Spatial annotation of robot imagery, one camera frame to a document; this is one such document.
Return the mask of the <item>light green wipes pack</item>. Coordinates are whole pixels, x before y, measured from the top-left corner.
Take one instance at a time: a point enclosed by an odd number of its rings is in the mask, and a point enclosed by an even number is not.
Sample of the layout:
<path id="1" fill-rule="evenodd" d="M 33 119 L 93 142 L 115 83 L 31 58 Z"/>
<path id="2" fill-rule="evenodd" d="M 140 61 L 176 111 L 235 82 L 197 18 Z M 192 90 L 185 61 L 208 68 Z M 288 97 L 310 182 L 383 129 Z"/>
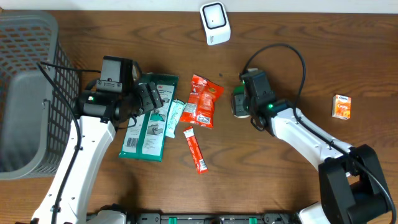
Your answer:
<path id="1" fill-rule="evenodd" d="M 165 135 L 169 138 L 175 137 L 175 129 L 180 121 L 182 113 L 186 107 L 186 103 L 181 100 L 173 100 L 170 105 L 170 111 L 167 118 Z"/>

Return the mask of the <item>red stick sachet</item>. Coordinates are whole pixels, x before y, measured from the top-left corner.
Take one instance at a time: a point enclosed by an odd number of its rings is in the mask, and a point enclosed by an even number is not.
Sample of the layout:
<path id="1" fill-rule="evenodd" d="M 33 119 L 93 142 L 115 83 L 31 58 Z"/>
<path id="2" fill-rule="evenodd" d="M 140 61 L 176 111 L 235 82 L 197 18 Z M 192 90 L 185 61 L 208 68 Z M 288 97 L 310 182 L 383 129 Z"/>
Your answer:
<path id="1" fill-rule="evenodd" d="M 205 172 L 208 172 L 208 168 L 201 153 L 201 149 L 196 139 L 193 126 L 189 126 L 188 128 L 186 128 L 183 133 L 187 140 L 197 173 L 204 174 Z"/>

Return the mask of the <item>green lid jar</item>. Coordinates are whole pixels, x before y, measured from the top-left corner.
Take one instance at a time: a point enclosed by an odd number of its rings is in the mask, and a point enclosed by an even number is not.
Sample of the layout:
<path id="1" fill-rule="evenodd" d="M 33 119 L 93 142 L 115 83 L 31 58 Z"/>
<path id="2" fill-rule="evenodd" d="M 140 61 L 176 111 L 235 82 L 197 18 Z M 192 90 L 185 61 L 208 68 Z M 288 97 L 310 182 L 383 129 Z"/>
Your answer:
<path id="1" fill-rule="evenodd" d="M 231 111 L 232 111 L 232 114 L 233 114 L 233 95 L 236 95 L 236 94 L 239 94 L 239 93 L 245 93 L 245 89 L 244 89 L 243 85 L 236 87 L 233 90 L 232 94 L 231 94 Z"/>

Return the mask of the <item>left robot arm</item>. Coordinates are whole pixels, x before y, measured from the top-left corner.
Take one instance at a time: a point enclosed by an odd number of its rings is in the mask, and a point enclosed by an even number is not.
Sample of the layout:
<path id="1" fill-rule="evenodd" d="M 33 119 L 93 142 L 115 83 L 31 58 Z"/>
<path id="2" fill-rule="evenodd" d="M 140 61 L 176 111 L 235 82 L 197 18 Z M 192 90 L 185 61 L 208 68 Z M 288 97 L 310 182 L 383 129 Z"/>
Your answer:
<path id="1" fill-rule="evenodd" d="M 132 223 L 118 205 L 87 214 L 91 192 L 109 145 L 120 124 L 161 108 L 154 82 L 140 81 L 142 71 L 131 59 L 105 56 L 100 78 L 73 103 L 71 131 L 53 182 L 31 223 Z"/>

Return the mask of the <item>red snack bag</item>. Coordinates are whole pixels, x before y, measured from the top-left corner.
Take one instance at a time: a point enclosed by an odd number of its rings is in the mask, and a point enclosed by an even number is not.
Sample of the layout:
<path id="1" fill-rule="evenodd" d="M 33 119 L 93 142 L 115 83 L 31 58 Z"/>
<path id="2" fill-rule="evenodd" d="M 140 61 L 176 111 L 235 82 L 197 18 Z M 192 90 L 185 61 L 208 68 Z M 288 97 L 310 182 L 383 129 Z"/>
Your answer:
<path id="1" fill-rule="evenodd" d="M 224 88 L 206 78 L 193 75 L 191 91 L 180 121 L 213 129 L 215 102 L 223 94 Z"/>

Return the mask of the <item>small orange box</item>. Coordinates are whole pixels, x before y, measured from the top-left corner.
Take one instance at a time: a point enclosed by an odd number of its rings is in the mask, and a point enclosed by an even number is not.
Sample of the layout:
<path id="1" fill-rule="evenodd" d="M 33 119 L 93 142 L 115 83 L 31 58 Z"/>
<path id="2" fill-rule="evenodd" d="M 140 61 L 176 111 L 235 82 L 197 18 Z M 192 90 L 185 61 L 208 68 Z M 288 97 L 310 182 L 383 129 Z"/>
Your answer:
<path id="1" fill-rule="evenodd" d="M 350 119 L 351 117 L 351 98 L 343 95 L 335 95 L 332 104 L 332 117 L 339 119 Z"/>

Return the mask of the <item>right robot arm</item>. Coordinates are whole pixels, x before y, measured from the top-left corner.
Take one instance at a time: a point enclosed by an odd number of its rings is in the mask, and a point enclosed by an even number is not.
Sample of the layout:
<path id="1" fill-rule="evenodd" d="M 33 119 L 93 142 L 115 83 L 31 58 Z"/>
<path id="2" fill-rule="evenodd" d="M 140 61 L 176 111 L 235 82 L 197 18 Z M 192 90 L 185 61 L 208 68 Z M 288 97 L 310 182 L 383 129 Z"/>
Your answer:
<path id="1" fill-rule="evenodd" d="M 319 176 L 320 201 L 297 212 L 298 223 L 367 223 L 385 213 L 396 221 L 394 202 L 373 148 L 354 147 L 307 119 L 288 100 L 278 100 L 263 70 L 239 75 L 233 91 L 236 117 L 250 117 L 258 131 L 285 141 Z"/>

